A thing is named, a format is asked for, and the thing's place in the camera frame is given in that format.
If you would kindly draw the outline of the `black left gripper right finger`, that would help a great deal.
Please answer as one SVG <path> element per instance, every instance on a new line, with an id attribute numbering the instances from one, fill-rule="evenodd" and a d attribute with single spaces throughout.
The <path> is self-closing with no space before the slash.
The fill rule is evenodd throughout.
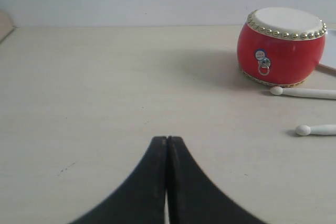
<path id="1" fill-rule="evenodd" d="M 206 176 L 181 137 L 168 137 L 166 164 L 170 223 L 264 223 L 227 197 Z"/>

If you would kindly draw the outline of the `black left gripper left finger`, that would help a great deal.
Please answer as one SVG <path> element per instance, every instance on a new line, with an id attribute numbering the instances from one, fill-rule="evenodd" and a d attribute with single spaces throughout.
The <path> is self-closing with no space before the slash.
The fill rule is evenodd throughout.
<path id="1" fill-rule="evenodd" d="M 155 136 L 129 177 L 73 223 L 165 223 L 167 137 Z"/>

